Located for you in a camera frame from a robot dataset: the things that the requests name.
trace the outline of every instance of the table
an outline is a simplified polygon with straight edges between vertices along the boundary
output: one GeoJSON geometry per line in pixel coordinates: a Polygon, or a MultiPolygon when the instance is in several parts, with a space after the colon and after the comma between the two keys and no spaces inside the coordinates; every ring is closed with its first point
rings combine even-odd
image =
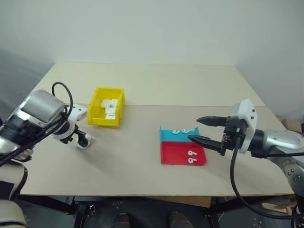
{"type": "MultiPolygon", "coordinates": [[[[202,135],[220,140],[223,128],[195,120],[227,116],[231,105],[251,98],[259,129],[284,129],[233,66],[56,64],[36,88],[50,91],[55,81],[64,82],[75,102],[83,104],[97,86],[124,88],[123,119],[117,129],[81,121],[80,129],[94,139],[86,151],[50,137],[39,143],[33,160],[25,164],[29,175],[21,194],[179,197],[177,201],[195,196],[200,206],[209,206],[212,196],[234,195],[228,174],[232,153],[223,157],[206,150],[203,167],[161,165],[160,125],[198,126],[202,135]]],[[[58,96],[67,98],[64,91],[58,96]]],[[[293,193],[276,165],[249,153],[237,158],[236,184],[243,196],[293,193]]]]}

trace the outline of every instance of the yellow plastic bin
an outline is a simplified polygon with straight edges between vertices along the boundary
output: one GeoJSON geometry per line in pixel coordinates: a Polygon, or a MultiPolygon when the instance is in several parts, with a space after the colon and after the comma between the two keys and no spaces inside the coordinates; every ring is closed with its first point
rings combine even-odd
{"type": "Polygon", "coordinates": [[[124,102],[124,89],[98,87],[95,90],[93,98],[89,104],[87,114],[88,124],[118,127],[119,120],[122,118],[122,109],[124,102]],[[102,100],[104,99],[118,99],[114,120],[105,118],[105,109],[100,106],[102,100]]]}

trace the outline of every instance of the gray floor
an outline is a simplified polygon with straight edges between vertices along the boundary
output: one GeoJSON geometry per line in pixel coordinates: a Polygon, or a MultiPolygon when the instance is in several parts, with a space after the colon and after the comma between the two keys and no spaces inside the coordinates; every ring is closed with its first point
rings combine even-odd
{"type": "MultiPolygon", "coordinates": [[[[73,227],[75,215],[66,215],[31,203],[18,201],[30,228],[73,227]]],[[[155,199],[113,200],[107,198],[95,203],[96,212],[85,221],[84,228],[110,228],[116,216],[127,212],[132,228],[167,228],[168,215],[172,211],[183,213],[194,228],[209,228],[209,220],[201,207],[165,202],[155,199]]],[[[221,228],[289,228],[289,220],[275,220],[259,216],[248,209],[224,213],[219,218],[221,228]]]]}

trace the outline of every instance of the black cable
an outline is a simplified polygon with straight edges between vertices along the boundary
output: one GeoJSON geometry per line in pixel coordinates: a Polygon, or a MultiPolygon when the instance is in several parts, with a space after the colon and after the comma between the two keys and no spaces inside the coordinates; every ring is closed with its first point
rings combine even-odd
{"type": "Polygon", "coordinates": [[[21,154],[22,152],[24,152],[26,149],[36,145],[38,142],[40,142],[41,140],[45,139],[46,137],[48,137],[49,135],[51,135],[52,133],[54,133],[59,127],[61,127],[61,125],[65,122],[65,119],[60,119],[61,123],[58,123],[57,127],[53,128],[52,130],[50,130],[48,133],[46,133],[45,135],[37,138],[36,140],[21,146],[17,149],[15,149],[14,151],[5,154],[4,156],[1,157],[1,161],[0,161],[0,167],[2,165],[4,165],[6,162],[10,161],[11,159],[13,159],[14,157],[18,156],[19,154],[21,154]]]}
{"type": "Polygon", "coordinates": [[[296,157],[296,156],[304,156],[304,152],[301,153],[273,153],[267,155],[267,157],[296,157]]]}
{"type": "Polygon", "coordinates": [[[67,112],[67,108],[65,107],[65,112],[63,113],[63,118],[60,118],[59,120],[51,123],[50,125],[48,125],[42,132],[42,133],[45,133],[48,129],[50,129],[51,127],[55,126],[57,124],[57,126],[50,130],[48,133],[46,133],[45,135],[43,136],[40,136],[38,137],[36,140],[26,144],[26,145],[23,145],[19,148],[17,148],[16,150],[10,152],[10,153],[7,153],[5,155],[3,155],[2,157],[0,157],[0,167],[2,165],[4,165],[6,162],[10,161],[11,159],[13,159],[14,157],[18,156],[19,154],[21,154],[22,152],[24,152],[26,149],[28,148],[31,148],[33,146],[35,146],[38,142],[40,142],[41,140],[45,139],[46,137],[48,137],[49,135],[51,135],[52,133],[54,133],[55,131],[57,131],[59,129],[59,127],[61,127],[65,121],[69,118],[69,116],[71,115],[71,112],[72,112],[72,109],[73,109],[73,97],[72,97],[72,94],[70,92],[70,90],[68,89],[68,87],[63,84],[62,82],[55,82],[53,85],[52,85],[52,95],[55,96],[55,92],[54,92],[54,88],[56,85],[62,85],[68,95],[69,95],[69,98],[70,98],[70,109],[69,111],[67,112]]]}
{"type": "Polygon", "coordinates": [[[63,84],[62,82],[55,82],[55,83],[52,85],[52,95],[53,95],[53,96],[55,96],[55,91],[54,91],[54,89],[55,89],[55,86],[56,86],[56,85],[62,85],[62,86],[66,89],[66,91],[67,91],[67,93],[68,93],[68,96],[69,96],[69,98],[70,98],[70,109],[68,110],[68,113],[67,113],[67,115],[66,115],[66,119],[68,119],[68,117],[71,115],[71,112],[72,112],[72,109],[73,109],[73,97],[72,97],[72,94],[71,94],[70,90],[68,89],[68,87],[67,87],[65,84],[63,84]]]}
{"type": "MultiPolygon", "coordinates": [[[[293,208],[292,212],[291,212],[291,215],[294,215],[295,212],[296,212],[296,207],[297,205],[293,208]]],[[[291,219],[291,228],[295,228],[295,220],[294,218],[291,219]]]]}
{"type": "Polygon", "coordinates": [[[232,158],[231,158],[231,163],[230,163],[230,181],[231,181],[231,185],[232,185],[234,193],[236,194],[236,196],[238,197],[238,199],[244,204],[244,206],[246,206],[248,209],[250,209],[251,211],[255,212],[256,214],[259,214],[261,216],[268,217],[268,218],[271,218],[271,219],[295,219],[295,218],[302,218],[302,217],[304,217],[304,213],[297,214],[297,215],[291,215],[291,216],[270,215],[270,214],[264,213],[264,212],[262,212],[262,211],[260,211],[260,210],[258,210],[256,208],[252,207],[249,203],[247,203],[243,199],[243,197],[238,192],[238,189],[236,187],[236,183],[235,183],[235,180],[234,180],[234,166],[235,166],[235,163],[236,163],[236,158],[237,158],[237,154],[238,154],[238,149],[239,149],[240,143],[241,143],[241,138],[237,137],[237,139],[236,139],[236,145],[235,145],[235,148],[234,148],[234,151],[233,151],[233,155],[232,155],[232,158]]]}

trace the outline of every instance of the red tray section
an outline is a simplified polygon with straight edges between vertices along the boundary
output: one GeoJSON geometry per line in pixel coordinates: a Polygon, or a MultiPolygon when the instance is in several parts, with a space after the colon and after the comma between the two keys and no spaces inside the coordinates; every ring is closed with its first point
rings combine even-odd
{"type": "Polygon", "coordinates": [[[193,142],[161,142],[161,162],[163,165],[194,165],[202,166],[207,163],[204,148],[193,142]],[[198,155],[189,156],[188,151],[198,155]],[[195,158],[197,161],[188,163],[188,158],[195,158]]]}

